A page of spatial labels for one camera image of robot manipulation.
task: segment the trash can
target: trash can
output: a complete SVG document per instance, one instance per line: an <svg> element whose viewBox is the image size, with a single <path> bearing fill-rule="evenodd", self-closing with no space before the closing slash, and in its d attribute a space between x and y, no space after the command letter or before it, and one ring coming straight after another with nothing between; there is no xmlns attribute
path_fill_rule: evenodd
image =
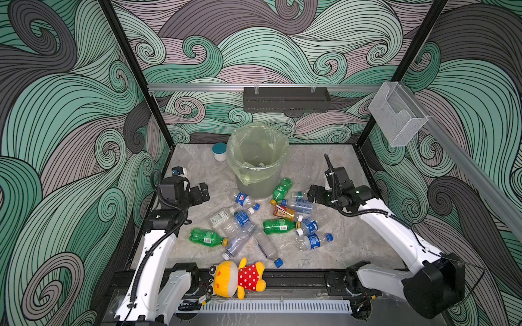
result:
<svg viewBox="0 0 522 326"><path fill-rule="evenodd" d="M270 196L279 183L287 150L288 137L265 124L234 130L227 143L227 162L238 189L252 198Z"/></svg>

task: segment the plush doll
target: plush doll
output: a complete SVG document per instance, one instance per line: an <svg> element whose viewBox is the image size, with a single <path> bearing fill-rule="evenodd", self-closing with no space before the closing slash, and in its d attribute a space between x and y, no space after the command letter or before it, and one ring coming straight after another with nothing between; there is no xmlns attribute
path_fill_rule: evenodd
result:
<svg viewBox="0 0 522 326"><path fill-rule="evenodd" d="M210 275L214 276L207 292L210 295L219 295L230 298L238 290L239 300L245 297L245 289L252 291L264 291L266 282L262 279L265 264L258 261L253 265L246 265L246 258L241 259L239 268L234 262L227 260L217 266L209 268Z"/></svg>

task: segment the white jar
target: white jar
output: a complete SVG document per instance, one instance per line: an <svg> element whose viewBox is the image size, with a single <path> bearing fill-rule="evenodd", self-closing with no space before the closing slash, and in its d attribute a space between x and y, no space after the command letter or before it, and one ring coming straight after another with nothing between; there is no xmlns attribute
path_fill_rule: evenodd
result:
<svg viewBox="0 0 522 326"><path fill-rule="evenodd" d="M212 153L214 153L214 159L218 162L227 160L227 144L224 142L218 142L212 146Z"/></svg>

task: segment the green plastic bottle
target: green plastic bottle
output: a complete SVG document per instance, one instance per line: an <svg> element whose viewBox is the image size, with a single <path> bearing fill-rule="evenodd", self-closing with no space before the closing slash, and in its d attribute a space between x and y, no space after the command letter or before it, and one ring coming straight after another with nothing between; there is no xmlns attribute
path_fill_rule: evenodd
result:
<svg viewBox="0 0 522 326"><path fill-rule="evenodd" d="M263 230L266 234L286 233L300 227L301 223L292 222L287 219L265 220L263 222Z"/></svg>
<svg viewBox="0 0 522 326"><path fill-rule="evenodd" d="M207 247L216 247L217 245L226 246L228 244L228 239L222 238L217 232L200 228L193 229L188 239L195 244L202 244Z"/></svg>
<svg viewBox="0 0 522 326"><path fill-rule="evenodd" d="M292 186L292 180L288 178L284 178L283 180L281 180L279 185L276 187L276 189L274 189L274 192L272 193L272 200L270 201L270 203L275 206L278 201L283 200L284 197L287 195L288 190L290 190Z"/></svg>

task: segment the blue lid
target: blue lid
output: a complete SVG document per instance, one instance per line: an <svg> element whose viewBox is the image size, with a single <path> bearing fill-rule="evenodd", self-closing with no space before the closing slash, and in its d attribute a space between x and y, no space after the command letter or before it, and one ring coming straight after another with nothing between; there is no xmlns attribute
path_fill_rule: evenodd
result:
<svg viewBox="0 0 522 326"><path fill-rule="evenodd" d="M214 154L223 154L227 151L227 144L224 142L218 142L214 146L212 146L212 152Z"/></svg>

